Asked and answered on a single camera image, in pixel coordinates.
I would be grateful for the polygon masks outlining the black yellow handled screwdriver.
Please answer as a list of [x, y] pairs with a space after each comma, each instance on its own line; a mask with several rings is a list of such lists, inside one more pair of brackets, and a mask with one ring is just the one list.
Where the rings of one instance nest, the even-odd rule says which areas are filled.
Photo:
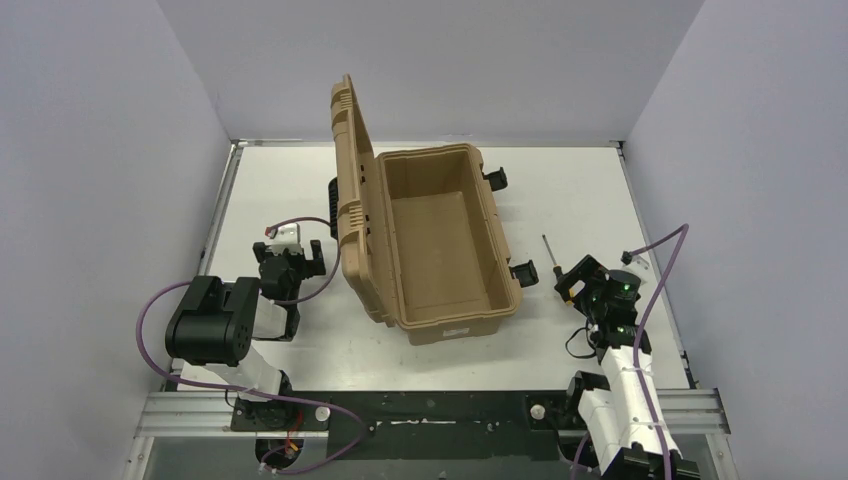
[[571, 285], [567, 282], [567, 272], [557, 261], [546, 234], [541, 235], [548, 256], [553, 264], [552, 272], [555, 277], [554, 290], [566, 305], [573, 305]]

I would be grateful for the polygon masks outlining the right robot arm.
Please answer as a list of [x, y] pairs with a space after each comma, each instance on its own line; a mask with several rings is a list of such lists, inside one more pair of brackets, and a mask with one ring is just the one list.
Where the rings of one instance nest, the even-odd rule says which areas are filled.
[[603, 479], [698, 479], [683, 458], [660, 408], [652, 347], [638, 323], [641, 278], [609, 269], [587, 255], [570, 270], [553, 268], [555, 291], [585, 319], [601, 371], [579, 371], [569, 386], [569, 410], [587, 428], [575, 452], [591, 446]]

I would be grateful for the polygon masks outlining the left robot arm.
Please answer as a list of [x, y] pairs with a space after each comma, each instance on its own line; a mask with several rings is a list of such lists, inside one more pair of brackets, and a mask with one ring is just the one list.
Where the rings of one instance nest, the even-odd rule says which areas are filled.
[[311, 241], [310, 249], [305, 255], [296, 242], [254, 243], [257, 276], [233, 283], [195, 277], [165, 330], [167, 353], [233, 386], [237, 419], [265, 430], [293, 427], [302, 409], [283, 401], [292, 392], [289, 377], [252, 343], [294, 339], [301, 320], [300, 287], [326, 273], [320, 241]]

